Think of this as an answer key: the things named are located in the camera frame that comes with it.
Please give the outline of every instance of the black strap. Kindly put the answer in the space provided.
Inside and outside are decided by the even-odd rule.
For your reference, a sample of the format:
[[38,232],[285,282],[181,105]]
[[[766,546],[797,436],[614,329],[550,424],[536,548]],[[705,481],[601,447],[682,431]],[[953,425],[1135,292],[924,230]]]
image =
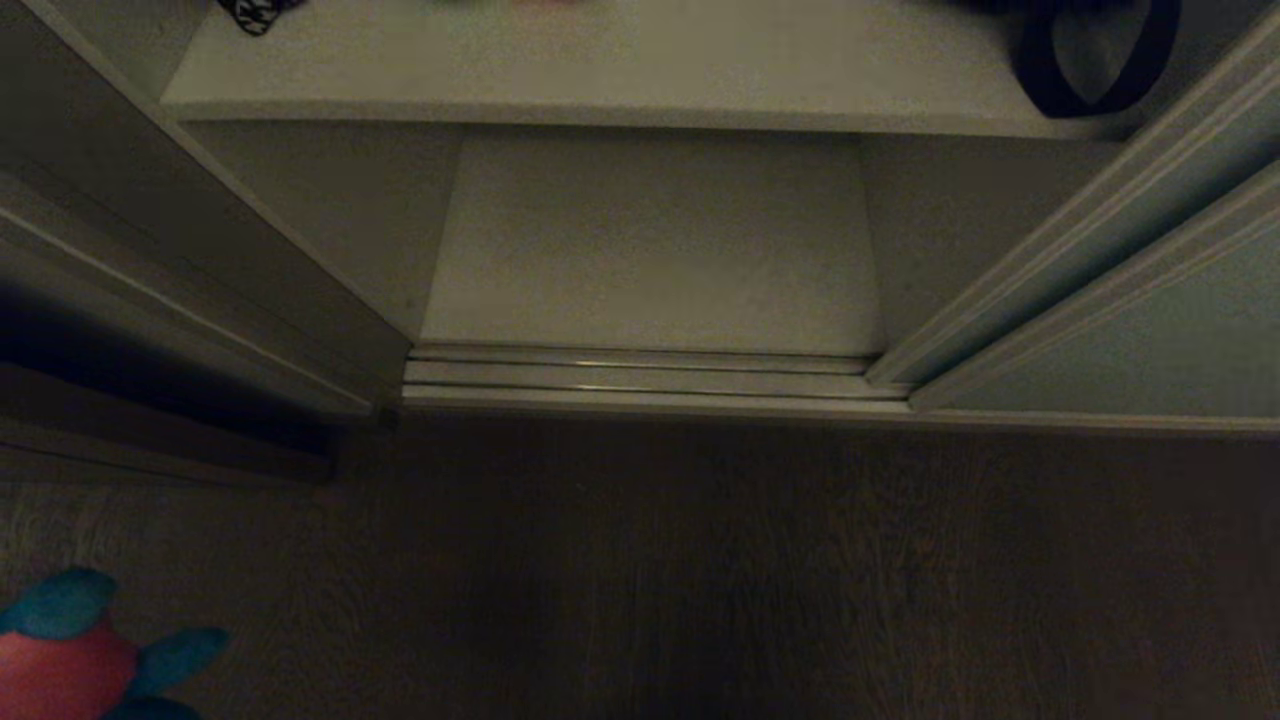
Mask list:
[[1034,10],[1027,22],[1014,70],[1032,102],[1050,118],[1117,113],[1142,100],[1169,64],[1183,8],[1181,0],[1151,0],[1142,35],[1115,85],[1097,102],[1089,104],[1068,82],[1053,50],[1053,22],[1064,4],[1037,5],[1041,9]]

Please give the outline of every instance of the white shelf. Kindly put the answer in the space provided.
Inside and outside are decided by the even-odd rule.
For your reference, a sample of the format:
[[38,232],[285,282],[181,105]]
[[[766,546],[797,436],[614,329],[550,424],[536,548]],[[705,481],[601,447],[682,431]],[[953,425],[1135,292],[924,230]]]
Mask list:
[[324,0],[261,38],[212,8],[183,119],[361,119],[1103,137],[1050,120],[1001,18],[925,0]]
[[849,140],[476,128],[424,342],[884,350]]

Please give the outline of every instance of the black bag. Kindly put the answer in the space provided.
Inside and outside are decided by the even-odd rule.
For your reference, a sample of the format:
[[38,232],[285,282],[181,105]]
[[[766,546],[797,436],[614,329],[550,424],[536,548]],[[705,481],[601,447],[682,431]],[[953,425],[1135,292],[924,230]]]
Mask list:
[[1027,24],[1014,51],[1014,72],[1032,102],[1050,118],[1083,118],[1117,113],[1151,91],[1165,72],[1178,36],[1181,0],[1151,0],[1151,9],[1129,60],[1111,88],[1088,102],[1062,74],[1053,47],[1053,23],[1065,13],[1100,12],[1128,0],[968,0],[991,12],[1025,12]]

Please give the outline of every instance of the plush toy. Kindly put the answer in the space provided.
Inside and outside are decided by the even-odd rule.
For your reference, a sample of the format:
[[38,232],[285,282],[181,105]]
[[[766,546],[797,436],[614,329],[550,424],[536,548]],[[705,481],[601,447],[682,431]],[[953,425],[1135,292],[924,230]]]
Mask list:
[[0,614],[0,719],[198,720],[159,696],[227,646],[218,629],[138,648],[111,629],[115,580],[83,568],[55,575]]

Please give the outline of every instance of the wood laminate floor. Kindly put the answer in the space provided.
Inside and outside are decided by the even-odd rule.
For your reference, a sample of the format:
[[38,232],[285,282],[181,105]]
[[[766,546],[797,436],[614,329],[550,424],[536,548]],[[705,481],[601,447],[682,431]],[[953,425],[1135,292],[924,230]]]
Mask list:
[[1280,446],[410,419],[319,491],[0,484],[206,720],[1280,716]]

